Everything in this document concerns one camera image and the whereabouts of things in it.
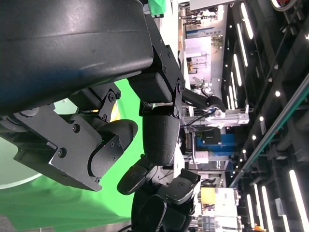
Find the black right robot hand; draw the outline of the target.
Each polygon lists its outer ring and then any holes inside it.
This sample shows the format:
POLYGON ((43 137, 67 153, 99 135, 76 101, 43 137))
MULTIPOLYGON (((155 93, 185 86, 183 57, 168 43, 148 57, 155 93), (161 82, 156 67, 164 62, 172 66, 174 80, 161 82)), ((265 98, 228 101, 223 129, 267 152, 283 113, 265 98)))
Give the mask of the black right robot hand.
POLYGON ((145 155, 129 168, 117 185, 123 195, 133 194, 131 231, 186 232, 195 213, 194 197, 201 177, 186 169, 168 185, 159 182, 158 166, 145 155))

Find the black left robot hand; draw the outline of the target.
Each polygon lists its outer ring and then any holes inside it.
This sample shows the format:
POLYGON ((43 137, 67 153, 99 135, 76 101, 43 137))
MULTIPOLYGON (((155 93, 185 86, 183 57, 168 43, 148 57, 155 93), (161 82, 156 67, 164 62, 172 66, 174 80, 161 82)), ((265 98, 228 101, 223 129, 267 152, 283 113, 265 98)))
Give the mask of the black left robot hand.
POLYGON ((111 121, 126 79, 140 99, 144 155, 129 183, 174 157, 183 75, 140 0, 3 0, 0 135, 15 160, 63 184, 100 180, 138 131, 111 121))

